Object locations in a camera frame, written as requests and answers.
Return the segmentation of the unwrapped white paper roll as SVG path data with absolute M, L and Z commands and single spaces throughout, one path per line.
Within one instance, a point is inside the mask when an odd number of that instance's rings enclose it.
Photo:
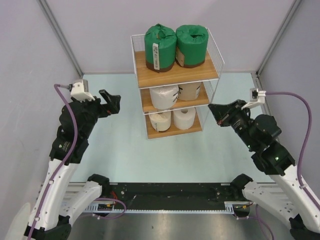
M 173 111 L 173 123 L 179 130 L 190 129 L 195 121 L 196 108 L 189 107 Z

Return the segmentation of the tan paper roll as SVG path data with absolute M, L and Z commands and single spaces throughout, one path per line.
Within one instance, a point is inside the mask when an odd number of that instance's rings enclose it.
M 199 96 L 201 82 L 184 83 L 178 85 L 178 99 L 182 101 L 193 101 Z

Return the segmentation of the cream paper roll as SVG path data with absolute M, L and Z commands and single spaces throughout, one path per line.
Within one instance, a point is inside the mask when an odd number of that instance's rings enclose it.
M 157 132 L 167 131 L 171 126 L 171 112 L 153 113 L 149 115 L 152 127 Z

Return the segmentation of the white wire shelf rack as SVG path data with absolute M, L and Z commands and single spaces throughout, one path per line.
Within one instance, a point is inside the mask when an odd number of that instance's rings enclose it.
M 195 132 L 204 129 L 209 109 L 208 104 L 212 103 L 218 87 L 218 83 L 225 64 L 221 52 L 210 33 L 205 61 L 202 65 L 195 68 L 184 68 L 175 63 L 171 70 L 157 73 L 147 68 L 145 63 L 145 43 L 144 34 L 136 34 L 130 37 L 134 74 L 139 89 L 142 113 L 144 115 L 146 135 L 149 140 L 165 138 Z M 189 129 L 178 129 L 174 124 L 164 132 L 157 132 L 151 124 L 149 115 L 161 113 L 152 105 L 150 89 L 156 87 L 166 87 L 178 84 L 191 84 L 200 82 L 199 96 L 195 100 L 177 100 L 174 106 L 168 110 L 184 110 L 194 107 L 196 109 L 193 125 Z

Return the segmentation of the green roll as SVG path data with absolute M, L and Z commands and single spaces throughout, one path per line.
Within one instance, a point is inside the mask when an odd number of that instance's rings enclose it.
M 159 23 L 151 26 L 144 36 L 146 67 L 157 73 L 171 70 L 176 57 L 176 43 L 173 29 Z
M 175 60 L 183 68 L 195 68 L 205 62 L 209 33 L 201 25 L 181 25 L 176 29 Z

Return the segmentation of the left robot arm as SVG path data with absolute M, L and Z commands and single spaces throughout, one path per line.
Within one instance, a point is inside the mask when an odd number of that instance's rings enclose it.
M 101 89 L 93 99 L 71 97 L 59 116 L 60 125 L 52 143 L 46 178 L 30 214 L 24 236 L 29 240 L 66 240 L 85 208 L 96 199 L 112 194 L 109 178 L 92 174 L 81 191 L 62 206 L 68 185 L 89 146 L 89 136 L 100 118 L 120 112 L 120 95 Z

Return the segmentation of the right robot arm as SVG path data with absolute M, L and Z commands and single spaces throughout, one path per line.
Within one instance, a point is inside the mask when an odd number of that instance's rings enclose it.
M 281 134 L 275 118 L 260 114 L 251 118 L 251 111 L 244 100 L 229 104 L 208 105 L 220 127 L 232 127 L 248 150 L 253 153 L 256 168 L 269 176 L 288 198 L 288 202 L 261 190 L 252 178 L 245 174 L 236 177 L 230 188 L 231 196 L 242 201 L 246 198 L 268 211 L 289 228 L 295 240 L 318 240 L 320 238 L 319 199 L 311 190 L 302 188 L 298 178 L 298 166 L 276 139 Z

